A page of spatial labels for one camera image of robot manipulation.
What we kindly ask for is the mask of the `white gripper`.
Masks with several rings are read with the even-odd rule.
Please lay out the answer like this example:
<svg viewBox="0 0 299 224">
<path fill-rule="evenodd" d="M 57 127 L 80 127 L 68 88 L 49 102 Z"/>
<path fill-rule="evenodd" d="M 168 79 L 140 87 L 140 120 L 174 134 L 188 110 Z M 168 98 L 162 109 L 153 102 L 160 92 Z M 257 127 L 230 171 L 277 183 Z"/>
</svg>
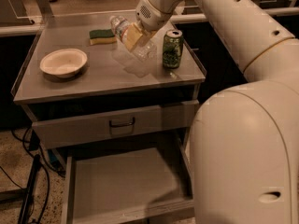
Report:
<svg viewBox="0 0 299 224">
<path fill-rule="evenodd" d="M 175 0 L 140 0 L 135 15 L 143 32 L 135 22 L 131 23 L 126 30 L 124 41 L 125 47 L 132 51 L 139 39 L 147 44 L 170 19 L 176 7 Z"/>
</svg>

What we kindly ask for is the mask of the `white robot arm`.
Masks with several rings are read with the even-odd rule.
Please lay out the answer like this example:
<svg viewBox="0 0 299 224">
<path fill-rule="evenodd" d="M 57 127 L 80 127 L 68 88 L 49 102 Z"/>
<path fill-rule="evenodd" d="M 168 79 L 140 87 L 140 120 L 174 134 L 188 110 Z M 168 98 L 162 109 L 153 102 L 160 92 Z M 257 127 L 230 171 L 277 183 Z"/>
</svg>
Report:
<svg viewBox="0 0 299 224">
<path fill-rule="evenodd" d="M 140 0 L 157 31 L 182 0 Z M 251 0 L 194 0 L 247 82 L 199 108 L 192 125 L 198 224 L 298 224 L 298 41 Z"/>
</svg>

